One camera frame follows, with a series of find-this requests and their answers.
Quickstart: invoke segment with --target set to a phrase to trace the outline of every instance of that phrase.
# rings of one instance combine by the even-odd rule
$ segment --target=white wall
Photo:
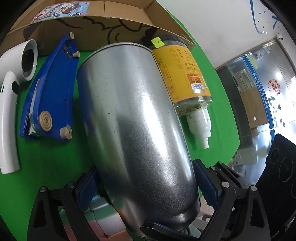
[[[273,30],[273,13],[259,0],[253,0],[255,21],[258,30],[265,34],[255,29],[249,0],[157,1],[184,24],[215,68],[272,39],[278,32],[287,35],[280,22]],[[286,47],[296,63],[295,45],[287,41]]]

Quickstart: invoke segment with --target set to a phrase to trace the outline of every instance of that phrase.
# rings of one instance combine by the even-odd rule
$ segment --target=yellow label
[[[159,37],[152,39],[151,42],[154,44],[155,48],[157,48],[157,49],[165,45]]]
[[[211,96],[195,59],[186,47],[168,45],[154,49],[153,53],[173,103]]]

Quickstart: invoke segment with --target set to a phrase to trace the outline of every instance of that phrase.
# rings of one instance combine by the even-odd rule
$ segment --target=pink block
[[[95,235],[100,239],[104,236],[104,232],[101,229],[101,227],[98,225],[98,223],[96,222],[96,220],[92,220],[92,221],[88,221],[90,227],[92,228],[93,232],[95,233]]]
[[[132,237],[128,234],[127,230],[108,236],[109,241],[133,241]]]
[[[100,238],[100,241],[108,241],[108,237],[104,235],[102,238]]]
[[[77,241],[76,236],[70,226],[70,224],[64,224],[65,231],[70,241]]]

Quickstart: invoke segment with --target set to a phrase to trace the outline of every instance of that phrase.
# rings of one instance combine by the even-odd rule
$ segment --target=cardboard box
[[[148,45],[153,38],[165,34],[180,36],[189,49],[195,46],[182,27],[153,0],[86,1],[89,4],[84,15],[30,23],[45,7],[63,2],[37,0],[32,4],[15,22],[0,45],[0,55],[17,44],[35,39],[38,55],[46,56],[69,32],[74,33],[79,50],[96,50],[116,42]]]

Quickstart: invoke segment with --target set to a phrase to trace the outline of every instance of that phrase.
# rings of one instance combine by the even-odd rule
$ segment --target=hair dryer handle
[[[7,72],[0,92],[0,169],[3,174],[20,169],[15,140],[15,110],[19,84],[11,71]]]

